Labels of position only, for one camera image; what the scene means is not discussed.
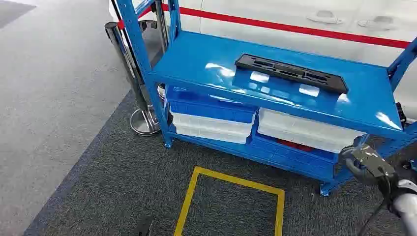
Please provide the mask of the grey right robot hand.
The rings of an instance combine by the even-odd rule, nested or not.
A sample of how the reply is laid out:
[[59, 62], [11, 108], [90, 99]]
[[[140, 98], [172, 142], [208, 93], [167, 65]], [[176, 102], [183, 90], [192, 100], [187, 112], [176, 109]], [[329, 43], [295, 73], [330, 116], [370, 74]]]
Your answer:
[[395, 169], [368, 144], [345, 147], [340, 154], [349, 172], [366, 185], [398, 180]]

